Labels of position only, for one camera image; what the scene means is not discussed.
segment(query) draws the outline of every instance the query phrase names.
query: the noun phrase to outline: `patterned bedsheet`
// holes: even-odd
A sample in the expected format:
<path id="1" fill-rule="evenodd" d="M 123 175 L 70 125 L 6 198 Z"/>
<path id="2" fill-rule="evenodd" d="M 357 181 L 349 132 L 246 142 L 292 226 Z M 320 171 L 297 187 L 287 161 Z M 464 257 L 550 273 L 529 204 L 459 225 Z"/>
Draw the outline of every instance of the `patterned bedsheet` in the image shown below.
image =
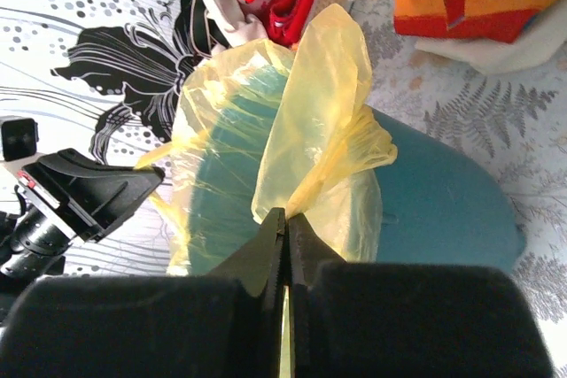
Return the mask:
<path id="1" fill-rule="evenodd" d="M 181 12 L 188 4 L 2 0 L 0 111 L 34 117 L 42 153 L 72 146 L 133 165 L 169 137 L 180 86 L 198 61 Z M 557 376 L 567 377 L 567 44 L 544 66 L 486 78 L 416 52 L 412 38 L 393 32 L 392 0 L 362 0 L 352 14 L 375 67 L 369 104 L 463 151 L 509 195 L 529 238 L 515 279 Z M 15 208 L 2 180 L 0 209 Z M 66 273 L 163 274 L 167 262 L 167 227 L 145 205 L 100 244 L 71 249 Z"/>

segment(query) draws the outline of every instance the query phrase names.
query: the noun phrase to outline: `white cloth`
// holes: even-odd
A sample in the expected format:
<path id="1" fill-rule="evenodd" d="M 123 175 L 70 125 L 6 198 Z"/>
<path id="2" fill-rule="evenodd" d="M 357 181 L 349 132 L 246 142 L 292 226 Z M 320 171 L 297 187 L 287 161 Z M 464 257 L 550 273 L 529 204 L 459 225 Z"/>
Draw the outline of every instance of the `white cloth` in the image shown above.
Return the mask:
<path id="1" fill-rule="evenodd" d="M 221 44 L 215 44 L 213 46 L 213 48 L 211 49 L 211 57 L 214 57 L 215 55 L 218 55 L 221 52 L 224 52 L 227 48 L 225 48 L 224 46 L 222 46 Z M 203 66 L 204 64 L 206 64 L 206 62 L 209 60 L 209 58 L 203 58 L 201 59 L 201 61 L 197 64 L 197 68 L 199 68 L 200 66 Z"/>
<path id="2" fill-rule="evenodd" d="M 511 44 L 488 39 L 419 38 L 416 49 L 469 63 L 484 75 L 511 73 L 549 61 L 567 40 L 567 0 L 544 11 Z"/>
<path id="3" fill-rule="evenodd" d="M 244 15 L 237 0 L 203 0 L 209 19 L 236 48 L 256 39 L 267 39 L 268 34 L 261 21 L 252 14 Z"/>

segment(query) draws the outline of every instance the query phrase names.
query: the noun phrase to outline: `black foam padding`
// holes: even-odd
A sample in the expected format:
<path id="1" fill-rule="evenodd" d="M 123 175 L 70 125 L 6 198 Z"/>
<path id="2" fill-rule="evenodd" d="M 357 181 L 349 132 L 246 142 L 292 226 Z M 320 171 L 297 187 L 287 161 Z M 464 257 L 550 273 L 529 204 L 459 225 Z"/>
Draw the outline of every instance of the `black foam padding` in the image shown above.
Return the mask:
<path id="1" fill-rule="evenodd" d="M 246 300 L 213 277 L 43 280 L 7 320 L 0 376 L 250 376 L 259 314 Z"/>
<path id="2" fill-rule="evenodd" d="M 328 263 L 310 318 L 308 376 L 553 374 L 523 295 L 493 269 Z"/>

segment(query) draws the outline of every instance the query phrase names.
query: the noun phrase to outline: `black bag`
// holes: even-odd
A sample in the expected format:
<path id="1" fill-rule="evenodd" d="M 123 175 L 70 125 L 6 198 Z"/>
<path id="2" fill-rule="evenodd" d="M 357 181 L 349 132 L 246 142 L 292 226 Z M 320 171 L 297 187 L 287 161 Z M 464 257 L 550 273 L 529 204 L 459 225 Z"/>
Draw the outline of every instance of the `black bag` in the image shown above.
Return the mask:
<path id="1" fill-rule="evenodd" d="M 192 0 L 190 9 L 189 39 L 195 52 L 203 58 L 211 57 L 211 49 L 217 43 L 229 47 L 227 40 L 215 22 L 206 16 L 203 0 Z"/>

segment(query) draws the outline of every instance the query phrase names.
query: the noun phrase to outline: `yellow plastic bag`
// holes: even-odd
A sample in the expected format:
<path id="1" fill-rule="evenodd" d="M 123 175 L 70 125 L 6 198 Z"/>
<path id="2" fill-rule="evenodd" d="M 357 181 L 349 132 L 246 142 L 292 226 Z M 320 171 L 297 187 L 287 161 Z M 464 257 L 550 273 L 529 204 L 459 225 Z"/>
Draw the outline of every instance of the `yellow plastic bag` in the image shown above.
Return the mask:
<path id="1" fill-rule="evenodd" d="M 260 163 L 256 221 L 272 207 L 304 212 L 335 251 L 376 256 L 381 199 L 374 172 L 397 157 L 364 104 L 372 68 L 361 28 L 338 5 L 321 12 L 298 48 Z"/>
<path id="2" fill-rule="evenodd" d="M 175 230 L 168 272 L 208 272 L 255 236 L 264 212 L 290 198 L 290 212 L 308 209 L 340 255 L 373 260 L 382 205 L 370 168 L 391 163 L 396 149 L 363 106 L 370 80 L 361 30 L 337 5 L 309 25 L 296 54 L 254 41 L 195 70 L 172 142 L 139 162 L 172 163 L 171 201 L 152 197 Z M 278 167 L 282 155 L 287 166 Z"/>
<path id="3" fill-rule="evenodd" d="M 169 203 L 151 196 L 174 230 L 169 274 L 205 274 L 255 236 L 256 176 L 293 58 L 261 40 L 215 56 L 184 83 L 172 141 L 138 161 L 171 162 Z"/>

